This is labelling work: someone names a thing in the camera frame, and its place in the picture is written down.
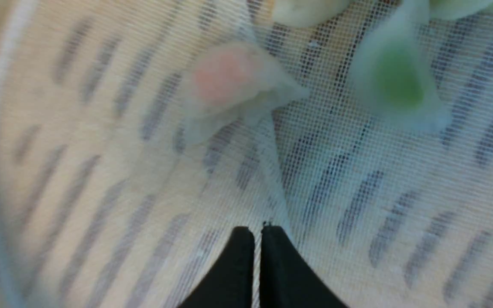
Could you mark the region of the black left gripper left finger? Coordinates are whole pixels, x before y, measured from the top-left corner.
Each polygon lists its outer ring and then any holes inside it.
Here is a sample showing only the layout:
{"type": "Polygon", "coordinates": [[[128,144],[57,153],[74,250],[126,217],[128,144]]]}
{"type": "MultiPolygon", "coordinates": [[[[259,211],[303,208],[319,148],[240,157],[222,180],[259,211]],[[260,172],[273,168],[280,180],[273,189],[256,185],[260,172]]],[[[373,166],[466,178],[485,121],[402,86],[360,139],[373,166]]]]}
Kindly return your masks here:
{"type": "Polygon", "coordinates": [[[246,226],[233,228],[217,261],[181,308],[250,308],[255,241],[246,226]]]}

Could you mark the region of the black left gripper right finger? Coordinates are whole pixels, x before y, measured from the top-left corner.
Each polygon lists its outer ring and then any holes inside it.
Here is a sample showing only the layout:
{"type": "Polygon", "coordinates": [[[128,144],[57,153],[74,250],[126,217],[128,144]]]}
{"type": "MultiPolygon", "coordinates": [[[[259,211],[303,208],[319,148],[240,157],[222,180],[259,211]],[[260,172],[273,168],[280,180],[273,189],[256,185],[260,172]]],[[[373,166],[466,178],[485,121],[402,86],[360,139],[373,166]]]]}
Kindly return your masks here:
{"type": "Polygon", "coordinates": [[[281,226],[265,225],[261,235],[260,307],[347,307],[309,267],[281,226]]]}

